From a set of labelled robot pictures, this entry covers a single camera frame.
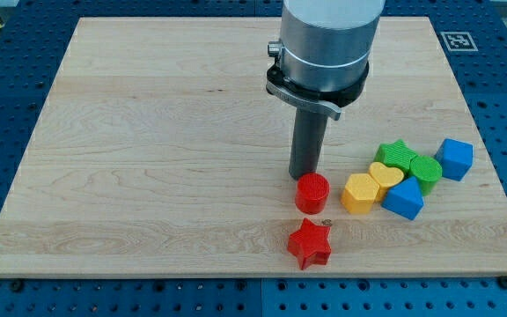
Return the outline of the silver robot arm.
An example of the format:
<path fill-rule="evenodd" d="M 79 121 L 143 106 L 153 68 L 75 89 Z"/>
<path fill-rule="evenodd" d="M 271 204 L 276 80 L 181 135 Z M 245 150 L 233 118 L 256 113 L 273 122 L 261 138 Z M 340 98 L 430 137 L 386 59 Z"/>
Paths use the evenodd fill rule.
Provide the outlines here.
<path fill-rule="evenodd" d="M 385 0 L 284 0 L 281 70 L 307 90 L 335 92 L 366 68 Z"/>

